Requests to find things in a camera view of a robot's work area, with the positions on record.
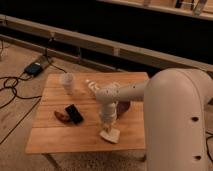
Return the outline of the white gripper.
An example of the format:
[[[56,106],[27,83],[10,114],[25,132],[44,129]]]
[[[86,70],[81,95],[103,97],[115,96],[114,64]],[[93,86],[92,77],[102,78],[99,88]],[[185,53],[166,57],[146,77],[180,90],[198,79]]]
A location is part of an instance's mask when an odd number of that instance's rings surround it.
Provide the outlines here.
[[[102,129],[110,131],[117,119],[117,104],[102,104],[99,112]]]

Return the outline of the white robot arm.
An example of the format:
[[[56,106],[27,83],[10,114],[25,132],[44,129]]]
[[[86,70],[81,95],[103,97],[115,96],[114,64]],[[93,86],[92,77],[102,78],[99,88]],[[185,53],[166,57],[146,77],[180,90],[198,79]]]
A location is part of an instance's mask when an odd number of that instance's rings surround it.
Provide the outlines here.
[[[144,82],[102,88],[96,99],[143,103],[147,171],[208,171],[204,114],[213,78],[206,72],[165,69]]]

